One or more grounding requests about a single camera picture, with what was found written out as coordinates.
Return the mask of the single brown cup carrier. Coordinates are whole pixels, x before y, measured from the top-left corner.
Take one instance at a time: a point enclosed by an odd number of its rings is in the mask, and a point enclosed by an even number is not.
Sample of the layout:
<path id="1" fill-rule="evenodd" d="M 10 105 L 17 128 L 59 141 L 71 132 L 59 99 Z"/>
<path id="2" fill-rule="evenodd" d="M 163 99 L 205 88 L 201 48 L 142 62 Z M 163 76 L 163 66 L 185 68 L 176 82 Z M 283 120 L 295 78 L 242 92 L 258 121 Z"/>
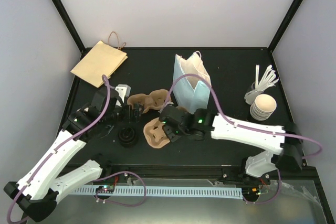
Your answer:
<path id="1" fill-rule="evenodd" d="M 160 116 L 163 115 L 164 112 L 168 112 L 167 107 L 173 107 L 175 109 L 178 109 L 181 112 L 188 112 L 187 109 L 177 106 L 174 107 L 173 105 L 167 105 L 161 112 Z M 144 137 L 147 141 L 147 143 L 152 147 L 152 148 L 163 148 L 164 146 L 168 145 L 170 142 L 170 138 L 166 136 L 164 132 L 164 126 L 166 123 L 163 123 L 159 120 L 159 118 L 154 118 L 152 119 L 149 123 L 147 123 L 144 128 L 143 128 L 143 134 Z M 174 133 L 172 137 L 177 137 L 182 136 L 182 131 L 179 130 L 178 127 L 172 128 L 172 130 L 169 133 Z"/>

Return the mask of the light blue paper bag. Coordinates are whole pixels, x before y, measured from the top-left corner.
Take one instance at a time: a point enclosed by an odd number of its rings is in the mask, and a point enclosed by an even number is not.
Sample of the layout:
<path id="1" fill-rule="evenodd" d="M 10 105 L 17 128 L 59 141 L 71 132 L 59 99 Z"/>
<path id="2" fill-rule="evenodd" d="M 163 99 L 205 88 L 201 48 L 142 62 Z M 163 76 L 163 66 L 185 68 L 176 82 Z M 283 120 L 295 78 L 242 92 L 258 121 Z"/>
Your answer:
<path id="1" fill-rule="evenodd" d="M 187 59 L 175 55 L 173 80 L 175 81 L 185 74 L 195 74 L 211 84 L 211 78 L 203 65 L 202 55 L 199 51 L 193 52 Z M 187 109 L 189 113 L 194 113 L 197 109 L 207 108 L 210 89 L 200 79 L 188 76 L 182 78 L 174 86 L 173 93 L 177 105 Z"/>

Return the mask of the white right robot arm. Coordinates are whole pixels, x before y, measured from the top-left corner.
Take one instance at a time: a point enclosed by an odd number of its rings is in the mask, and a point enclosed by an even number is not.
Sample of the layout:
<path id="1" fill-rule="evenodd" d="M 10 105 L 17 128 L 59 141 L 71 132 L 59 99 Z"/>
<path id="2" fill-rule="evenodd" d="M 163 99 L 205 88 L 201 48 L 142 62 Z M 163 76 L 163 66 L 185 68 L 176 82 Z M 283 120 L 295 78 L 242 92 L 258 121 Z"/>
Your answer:
<path id="1" fill-rule="evenodd" d="M 233 118 L 225 119 L 207 109 L 189 113 L 173 105 L 160 111 L 163 132 L 171 142 L 182 136 L 190 140 L 203 140 L 210 133 L 215 140 L 227 140 L 261 148 L 262 152 L 243 158 L 239 169 L 228 174 L 231 184 L 256 184 L 264 175 L 280 172 L 302 171 L 302 141 L 291 137 L 283 126 L 261 125 Z"/>

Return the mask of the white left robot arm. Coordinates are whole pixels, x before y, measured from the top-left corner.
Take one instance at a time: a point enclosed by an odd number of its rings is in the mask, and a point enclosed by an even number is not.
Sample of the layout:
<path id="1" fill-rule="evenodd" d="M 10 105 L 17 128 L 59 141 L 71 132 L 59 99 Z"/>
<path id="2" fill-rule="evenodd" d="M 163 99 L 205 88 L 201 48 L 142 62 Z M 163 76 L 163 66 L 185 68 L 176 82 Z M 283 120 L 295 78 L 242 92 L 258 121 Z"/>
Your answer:
<path id="1" fill-rule="evenodd" d="M 4 192 L 27 218 L 41 222 L 73 190 L 96 180 L 106 182 L 112 177 L 112 163 L 101 153 L 94 154 L 65 175 L 60 173 L 90 140 L 106 134 L 116 121 L 126 119 L 131 108 L 124 101 L 130 90 L 125 84 L 98 90 L 91 103 L 69 115 L 39 162 L 19 181 L 6 184 Z"/>

